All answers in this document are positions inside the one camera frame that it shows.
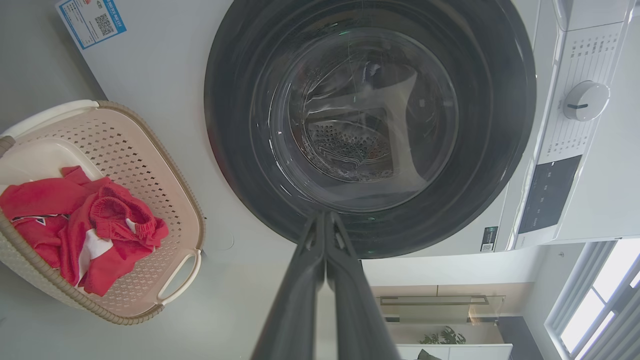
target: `basket handle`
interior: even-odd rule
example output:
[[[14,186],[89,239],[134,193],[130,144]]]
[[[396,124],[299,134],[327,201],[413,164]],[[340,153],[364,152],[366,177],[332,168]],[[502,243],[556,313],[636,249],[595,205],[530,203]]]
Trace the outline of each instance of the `basket handle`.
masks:
[[[54,106],[51,109],[47,109],[20,121],[2,133],[0,138],[3,136],[10,136],[16,139],[18,136],[25,135],[34,130],[40,129],[41,127],[51,125],[55,122],[83,113],[90,109],[98,108],[99,106],[100,105],[93,100],[71,101]]]
[[[193,263],[193,269],[191,269],[191,273],[189,274],[189,277],[187,277],[187,279],[171,295],[169,295],[167,297],[162,297],[162,294],[166,290],[167,286],[169,286],[169,284],[171,283],[171,281],[173,280],[175,275],[178,273],[178,271],[180,271],[180,269],[182,268],[184,263],[191,257],[195,257],[195,261]],[[182,293],[184,293],[184,290],[187,290],[189,285],[191,285],[193,280],[198,275],[198,272],[200,271],[200,264],[201,263],[202,263],[202,255],[200,253],[200,249],[193,249],[193,252],[187,254],[184,257],[184,259],[182,259],[182,261],[180,262],[180,266],[178,266],[173,271],[173,274],[171,274],[171,276],[166,281],[164,286],[160,289],[160,292],[158,293],[158,303],[160,305],[167,305],[171,301],[174,301],[178,296],[182,295]]]

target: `red garment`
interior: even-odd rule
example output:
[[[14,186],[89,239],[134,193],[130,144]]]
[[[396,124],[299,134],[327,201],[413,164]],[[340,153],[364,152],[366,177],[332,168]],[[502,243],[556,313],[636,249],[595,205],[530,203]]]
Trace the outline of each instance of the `red garment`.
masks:
[[[61,179],[9,186],[0,195],[0,208],[65,280],[103,296],[160,246],[168,228],[108,177],[90,181],[81,167],[61,172]]]

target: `laundry basket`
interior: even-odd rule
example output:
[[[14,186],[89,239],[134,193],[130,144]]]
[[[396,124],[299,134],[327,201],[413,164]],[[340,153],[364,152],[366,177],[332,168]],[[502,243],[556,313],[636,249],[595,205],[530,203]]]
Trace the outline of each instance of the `laundry basket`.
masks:
[[[20,236],[0,210],[0,261],[63,303],[113,323],[133,325],[163,310],[200,269],[204,222],[173,160],[142,119],[109,101],[74,101],[43,111],[0,135],[0,193],[10,184],[61,177],[60,168],[81,165],[91,180],[108,176],[164,219],[169,235],[103,296],[64,280]],[[188,278],[165,289],[195,257]]]

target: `washing machine door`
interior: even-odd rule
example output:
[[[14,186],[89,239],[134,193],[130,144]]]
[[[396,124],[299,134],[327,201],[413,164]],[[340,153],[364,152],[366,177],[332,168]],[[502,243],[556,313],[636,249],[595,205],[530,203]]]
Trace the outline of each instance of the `washing machine door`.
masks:
[[[535,105],[508,0],[236,0],[211,48],[209,139],[230,186],[298,241],[338,211],[361,258],[469,224],[511,177]]]

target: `window frame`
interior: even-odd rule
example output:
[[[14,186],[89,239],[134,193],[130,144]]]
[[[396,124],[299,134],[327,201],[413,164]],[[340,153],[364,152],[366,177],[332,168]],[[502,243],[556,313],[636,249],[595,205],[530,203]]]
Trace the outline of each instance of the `window frame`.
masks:
[[[619,283],[614,293],[611,295],[609,301],[605,301],[594,287],[594,282],[598,277],[598,274],[602,270],[606,261],[609,259],[609,256],[611,255],[611,252],[613,251],[617,243],[617,240],[613,240],[591,242],[585,244],[582,254],[580,255],[577,264],[573,268],[569,280],[565,284],[560,296],[558,297],[558,300],[556,301],[555,306],[553,307],[551,313],[549,314],[549,317],[547,318],[547,321],[545,322],[545,327],[547,328],[549,335],[551,336],[553,342],[556,344],[556,347],[563,359],[575,359],[580,354],[585,345],[589,342],[591,337],[596,333],[599,326],[607,318],[607,315],[610,312],[613,312],[613,318],[599,336],[602,336],[602,334],[606,333],[607,328],[611,326],[611,324],[615,321],[615,319],[617,319],[618,315],[625,308],[626,304],[622,304],[621,302],[628,302],[629,299],[626,299],[629,295],[628,289],[638,291],[637,288],[640,286],[640,284],[636,285],[635,289],[631,288],[630,285],[634,278],[636,278],[636,276],[640,274],[640,256],[636,257],[636,260],[633,262],[624,278]],[[604,304],[604,307],[596,317],[595,321],[591,323],[573,351],[570,352],[562,341],[561,335],[589,290],[593,290],[596,296]],[[598,340],[596,339],[591,344],[591,346],[593,346],[597,342]],[[583,358],[588,357],[589,351],[590,350],[584,353]]]

